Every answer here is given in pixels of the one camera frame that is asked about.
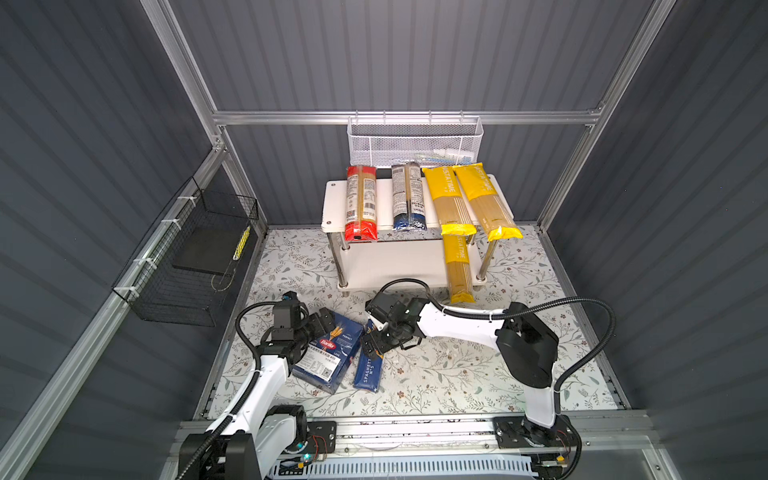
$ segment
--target barilla spaghetti box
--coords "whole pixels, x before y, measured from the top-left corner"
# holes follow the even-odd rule
[[[366,333],[373,329],[373,322],[368,320]],[[373,358],[368,358],[365,353],[360,352],[360,361],[357,363],[357,373],[355,373],[354,387],[356,389],[369,390],[370,392],[379,391],[379,380],[382,378],[382,363],[384,357],[378,353],[373,353]]]
[[[362,325],[333,313],[336,328],[310,342],[293,375],[328,393],[336,393],[352,358],[360,348]]]

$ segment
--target gray corrugated wall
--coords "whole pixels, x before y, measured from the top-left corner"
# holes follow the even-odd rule
[[[650,0],[171,4],[219,110],[581,110]]]
[[[2,445],[210,144],[138,2],[0,3],[0,78]],[[129,317],[30,478],[154,474],[219,336]]]
[[[768,2],[678,2],[550,234],[685,478],[768,447]],[[592,317],[596,330],[604,321]]]
[[[346,127],[227,128],[271,225],[315,224],[326,182],[346,178]],[[485,127],[480,158],[502,187],[516,220],[536,220],[584,127]]]

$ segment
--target barilla logo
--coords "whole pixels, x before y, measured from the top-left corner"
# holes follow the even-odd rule
[[[320,345],[326,347],[327,349],[331,349],[331,350],[336,349],[336,344],[334,342],[331,342],[330,340],[320,339]]]

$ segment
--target white mesh basket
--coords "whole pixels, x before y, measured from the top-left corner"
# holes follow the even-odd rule
[[[480,119],[456,123],[370,124],[350,118],[349,162],[389,168],[415,161],[423,167],[467,165],[478,161],[482,124]]]

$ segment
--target floral tablecloth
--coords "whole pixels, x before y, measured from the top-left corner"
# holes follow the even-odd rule
[[[528,305],[564,296],[534,227],[521,227],[525,238],[502,240],[496,247],[488,283],[474,292],[477,308],[504,308],[512,300]],[[434,232],[384,233],[381,240],[439,238]],[[479,248],[487,248],[478,234]],[[336,268],[326,235],[321,230],[271,230],[267,238],[249,303],[274,300],[294,290],[310,312],[328,307],[364,323],[365,301],[375,294],[352,292],[342,296],[336,288]],[[447,300],[447,289],[436,289]],[[270,308],[247,315],[243,330],[255,343],[272,323]],[[559,336],[555,377],[583,356],[589,347],[571,309],[567,306],[539,313]],[[252,361],[250,352],[235,337],[223,375],[210,406],[215,419],[226,408],[245,378]],[[476,343],[456,339],[424,339],[407,351],[392,350],[384,359],[377,393],[354,389],[357,360],[349,367],[339,390],[330,395],[310,384],[288,378],[278,392],[277,402],[300,403],[309,416],[418,415],[438,413],[520,412],[525,410],[521,384],[515,381],[500,355]],[[615,409],[600,370],[593,362],[565,382],[563,410]]]

